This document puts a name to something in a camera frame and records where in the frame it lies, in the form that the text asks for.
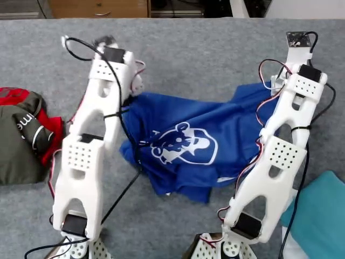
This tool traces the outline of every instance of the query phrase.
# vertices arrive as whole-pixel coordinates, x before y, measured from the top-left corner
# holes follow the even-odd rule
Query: gray fabric surface
[[[319,32],[313,63],[328,74],[338,93],[335,105],[313,129],[307,182],[327,169],[333,169],[345,180],[342,148],[345,21],[232,18],[1,21],[0,85],[38,92],[47,101],[49,115],[68,119],[87,85],[90,63],[71,57],[61,47],[60,36],[67,34],[92,41],[111,34],[121,47],[147,63],[143,80],[148,91],[227,101],[237,85],[259,81],[257,69],[261,60],[267,57],[285,60],[285,32],[293,30]],[[265,75],[277,69],[267,65]],[[330,97],[326,89],[318,110]],[[104,132],[101,119],[90,127],[90,132]],[[116,149],[123,140],[122,134]],[[134,169],[117,151],[106,159],[104,211],[134,175]],[[181,258],[196,233],[220,231],[216,210],[226,206],[232,194],[233,186],[214,189],[208,205],[177,194],[158,197],[148,178],[141,176],[106,222],[104,242],[115,258]],[[45,183],[0,187],[1,258],[23,258],[33,247],[61,240],[48,223],[52,204]],[[249,210],[262,212],[264,208],[252,205]],[[267,244],[254,245],[258,258],[276,258],[280,238],[277,228]],[[43,258],[47,252],[35,253],[30,258]]]

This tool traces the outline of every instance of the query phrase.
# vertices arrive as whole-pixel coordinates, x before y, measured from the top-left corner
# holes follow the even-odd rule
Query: white bear logo
[[[177,158],[194,165],[210,165],[218,151],[217,141],[205,129],[191,128],[188,122],[164,132],[150,146],[152,155],[165,165]]]

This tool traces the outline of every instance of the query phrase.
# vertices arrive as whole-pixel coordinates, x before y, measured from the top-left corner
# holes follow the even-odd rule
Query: black cable
[[[114,208],[116,207],[116,205],[118,205],[119,201],[122,199],[122,197],[126,194],[126,192],[129,190],[129,188],[132,186],[132,184],[134,184],[135,180],[139,177],[139,175],[141,174],[141,169],[138,170],[138,172],[136,173],[136,175],[133,177],[133,179],[129,182],[129,184],[126,186],[126,188],[122,191],[122,193],[120,194],[120,196],[116,199],[116,201],[113,203],[113,205],[110,207],[110,209],[108,210],[108,212],[104,215],[101,224],[103,224],[107,218],[109,217],[109,215],[113,212]]]
[[[78,60],[81,60],[81,61],[91,61],[92,60],[92,58],[81,58],[81,57],[77,56],[76,54],[74,54],[74,52],[68,48],[67,42],[65,44],[65,47],[66,47],[66,50],[69,52],[69,54],[71,54],[74,58],[76,58]]]
[[[52,214],[52,215],[49,217],[49,223],[50,223],[50,225],[53,225],[53,221],[52,221],[53,216],[54,216],[54,214]]]
[[[301,36],[301,38],[306,36],[306,35],[309,35],[309,34],[315,35],[314,43],[313,43],[312,47],[310,48],[310,53],[313,53],[314,48],[316,46],[316,43],[318,42],[319,35],[315,31],[308,31],[308,32],[304,33],[303,36]],[[312,61],[310,59],[308,60],[308,64],[309,64],[309,66],[314,67],[313,64],[312,64]],[[331,106],[333,105],[333,103],[335,101],[335,98],[336,98],[336,91],[329,83],[326,83],[326,85],[333,91],[333,96],[332,96],[332,99],[329,102],[329,104],[310,121],[310,125],[309,126],[295,127],[293,129],[291,129],[291,132],[293,132],[294,130],[310,130],[312,124],[314,124],[319,117],[321,117],[325,112],[327,112],[328,109],[331,108]],[[306,150],[307,150],[307,157],[306,157],[305,167],[304,167],[304,170],[303,170],[302,179],[301,179],[300,186],[298,188],[297,195],[296,195],[296,198],[295,198],[295,204],[294,204],[294,209],[293,209],[293,212],[292,212],[292,215],[291,215],[291,219],[290,219],[289,225],[287,227],[287,230],[285,232],[285,236],[284,236],[283,242],[282,242],[282,244],[280,246],[280,251],[279,251],[278,259],[282,258],[282,253],[284,251],[285,243],[286,243],[288,234],[290,232],[291,226],[293,224],[293,221],[294,221],[294,218],[295,218],[295,215],[296,215],[296,212],[297,212],[298,198],[300,196],[300,192],[302,190],[302,187],[303,187],[303,184],[304,184],[304,181],[305,181],[305,177],[306,177],[306,173],[307,173],[307,170],[308,170],[309,156],[310,156],[310,154],[309,154],[310,153],[309,152],[309,144],[308,143],[306,145]]]
[[[72,248],[72,245],[70,245],[70,247],[69,247],[66,251],[64,251],[62,254],[54,255],[53,257],[49,257],[48,259],[54,259],[54,258],[63,256],[63,255],[65,255],[65,254],[67,254],[67,252],[70,251],[71,248]]]
[[[282,66],[281,69],[279,70],[279,73],[278,73],[278,75],[277,75],[277,78],[280,77],[280,75],[281,75],[281,73],[282,73],[283,70],[284,70],[284,67]]]
[[[307,174],[307,171],[308,171],[308,165],[309,165],[309,143],[307,143],[306,145],[306,150],[307,150],[307,156],[306,156],[306,163],[304,165],[304,170],[303,170],[303,174],[302,174],[302,179],[301,179],[301,182],[300,182],[300,186],[298,187],[298,191],[297,191],[297,195],[296,195],[296,198],[295,198],[295,204],[294,204],[294,208],[293,208],[293,212],[292,212],[292,215],[291,215],[291,219],[290,219],[290,222],[289,222],[289,225],[287,226],[287,229],[286,229],[286,233],[285,233],[285,236],[284,236],[284,240],[280,246],[280,251],[279,251],[279,256],[278,256],[278,259],[281,259],[282,258],[282,252],[284,251],[284,247],[285,247],[285,243],[286,243],[286,240],[287,240],[287,237],[288,237],[288,233],[290,232],[290,229],[291,229],[291,226],[292,226],[292,223],[295,219],[295,215],[296,215],[296,212],[297,212],[297,206],[298,206],[298,200],[299,200],[299,197],[300,197],[300,194],[301,194],[301,190],[303,188],[303,185],[304,185],[304,181],[306,179],[306,174]]]
[[[42,8],[41,3],[39,2],[39,0],[37,0],[37,4],[38,4],[39,9],[41,10],[42,15],[44,16],[45,19],[47,19],[47,17],[44,14],[43,8]]]
[[[35,251],[39,251],[39,250],[43,250],[43,249],[48,249],[48,248],[55,248],[55,247],[62,247],[62,246],[68,246],[70,244],[79,244],[79,243],[84,243],[88,241],[88,238],[85,238],[85,239],[82,239],[82,240],[78,240],[78,241],[72,241],[72,242],[66,242],[66,243],[58,243],[58,244],[50,244],[50,245],[47,245],[47,246],[42,246],[42,247],[36,247],[36,248],[33,248],[29,251],[27,251],[24,255],[24,259],[27,259],[27,256],[32,253],[32,252],[35,252]]]
[[[129,112],[129,109],[121,111],[121,114],[124,114],[124,113],[126,113],[126,112]],[[108,114],[108,115],[104,115],[104,116],[103,116],[103,120],[105,120],[105,119],[107,119],[107,118],[111,118],[111,117],[118,117],[118,116],[119,116],[119,113],[118,113],[118,112],[112,113],[112,114]]]

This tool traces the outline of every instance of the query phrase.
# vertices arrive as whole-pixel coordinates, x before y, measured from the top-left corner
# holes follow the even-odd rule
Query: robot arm
[[[104,154],[111,154],[120,128],[118,115],[122,100],[142,91],[142,80],[137,72],[132,52],[119,49],[114,38],[105,37],[98,42],[89,74],[89,82],[78,108],[69,135],[63,140],[61,171],[55,187],[53,227],[62,232],[84,236],[90,241],[98,239],[102,213],[102,168]],[[105,57],[116,72],[117,84]],[[94,117],[104,117],[105,135],[86,134]],[[81,201],[85,213],[70,210],[73,199]],[[70,225],[82,227],[74,231]]]
[[[223,225],[223,233],[229,239],[246,244],[267,242],[288,206],[294,178],[307,153],[309,130],[305,127],[311,123],[327,82],[326,74],[304,65],[308,59],[311,59],[308,47],[289,45],[286,65],[292,75],[288,79],[285,73],[280,79],[273,77],[272,85],[285,86],[272,116],[260,132],[262,155],[229,202]],[[292,143],[274,136],[283,124],[302,127],[292,132]],[[279,169],[274,177],[269,174],[272,167]],[[259,196],[266,198],[262,220],[243,212],[245,206]]]

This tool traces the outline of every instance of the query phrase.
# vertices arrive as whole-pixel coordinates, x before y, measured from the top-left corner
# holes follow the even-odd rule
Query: white 3d-printed bracket
[[[98,51],[104,53],[105,47],[118,48],[113,43],[99,46]],[[142,91],[142,80],[137,74],[138,68],[132,52],[125,52],[123,63],[109,63],[121,84],[122,102],[130,94]],[[66,215],[72,209],[71,201],[81,201],[85,210],[82,216],[87,218],[85,234],[89,243],[97,240],[101,231],[103,160],[105,154],[111,154],[120,129],[120,120],[116,115],[119,98],[119,86],[113,73],[96,53],[85,95],[70,126],[70,133],[63,140],[61,170],[55,186],[53,205],[53,227],[62,230]],[[103,117],[114,116],[104,119],[106,131],[103,138],[83,141],[87,126],[97,114]]]
[[[287,33],[287,43],[288,43],[288,53],[285,64],[291,69],[292,66],[297,65],[300,66],[302,64],[307,64],[308,60],[313,57],[313,54],[311,51],[311,44],[309,40],[309,36],[307,37],[307,43],[304,43],[304,45],[296,46],[291,39],[289,39],[289,35],[295,34],[294,38],[299,38],[298,35],[302,35],[302,32],[288,32]],[[279,88],[281,88],[284,84],[284,80],[286,79],[286,69],[283,68],[279,80],[277,78],[277,75],[274,75],[271,77],[271,85],[274,88],[272,90],[272,95],[274,95]]]
[[[267,242],[286,208],[293,180],[306,155],[309,130],[293,131],[292,143],[275,137],[274,134],[283,124],[288,124],[291,128],[308,126],[327,82],[327,75],[324,73],[319,82],[314,82],[298,75],[297,70],[298,67],[294,67],[295,73],[287,80],[272,116],[260,132],[260,141],[264,144],[262,156],[243,180],[235,198],[231,198],[229,202],[230,209],[223,225],[223,231],[229,238],[234,237],[247,244]],[[303,96],[300,105],[295,103],[297,94]],[[269,174],[273,166],[279,169],[276,176]],[[245,206],[259,196],[266,198],[266,212],[261,221],[259,236],[250,240],[233,232],[231,228],[236,225]]]

